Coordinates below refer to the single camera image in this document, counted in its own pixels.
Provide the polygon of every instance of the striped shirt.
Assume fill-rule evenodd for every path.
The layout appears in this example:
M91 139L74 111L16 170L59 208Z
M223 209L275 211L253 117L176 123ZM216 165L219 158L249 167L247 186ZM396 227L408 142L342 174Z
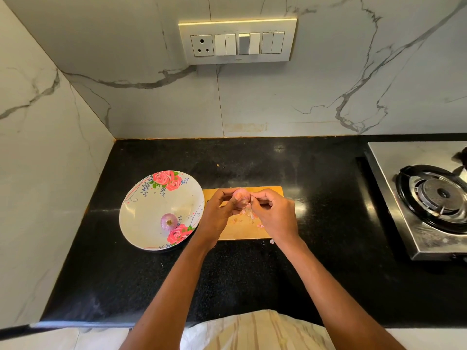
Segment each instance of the striped shirt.
M270 309L233 315L184 330L180 350L335 350L326 328Z

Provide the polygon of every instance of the stove burner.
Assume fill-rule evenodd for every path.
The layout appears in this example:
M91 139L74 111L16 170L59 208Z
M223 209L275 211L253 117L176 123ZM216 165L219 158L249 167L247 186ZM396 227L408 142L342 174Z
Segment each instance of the stove burner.
M467 185L435 166L407 166L396 177L407 207L428 225L448 233L467 233Z
M449 181L430 178L422 182L416 192L420 200L432 210L453 212L464 204L464 191Z

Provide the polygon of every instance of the kitchen counter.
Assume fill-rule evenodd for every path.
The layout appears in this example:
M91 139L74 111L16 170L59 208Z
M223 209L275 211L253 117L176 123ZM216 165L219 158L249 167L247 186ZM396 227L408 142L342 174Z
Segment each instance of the kitchen counter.
M282 186L303 240L383 326L467 327L467 264L409 259L364 158L368 141L405 140L467 134L117 141L38 325L131 327L139 319L186 243L161 253L133 247L120 231L120 205L141 178L174 169L202 188ZM266 308L321 324L276 245L218 242L187 321Z

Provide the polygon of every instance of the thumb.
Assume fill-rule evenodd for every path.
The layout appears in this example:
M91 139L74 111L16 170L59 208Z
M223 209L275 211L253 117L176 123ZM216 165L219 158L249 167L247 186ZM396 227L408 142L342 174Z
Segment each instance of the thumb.
M242 194L237 193L236 196L232 196L228 203L224 206L224 209L226 209L228 212L232 212L233 209L235 209L235 206L237 205L237 201L242 197Z
M251 210L253 210L254 214L258 216L260 220L262 220L262 217L266 212L266 210L258 202L258 199L256 199L254 196L251 197Z

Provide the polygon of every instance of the peeled onion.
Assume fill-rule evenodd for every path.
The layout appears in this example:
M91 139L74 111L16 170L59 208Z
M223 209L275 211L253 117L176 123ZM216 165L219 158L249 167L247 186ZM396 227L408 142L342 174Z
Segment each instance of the peeled onion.
M172 232L178 226L177 217L174 214L165 214L161 218L161 227L162 229Z
M234 192L233 196L236 196L238 193L240 193L242 196L240 197L240 199L237 200L237 207L242 209L250 203L251 194L245 188L238 188Z

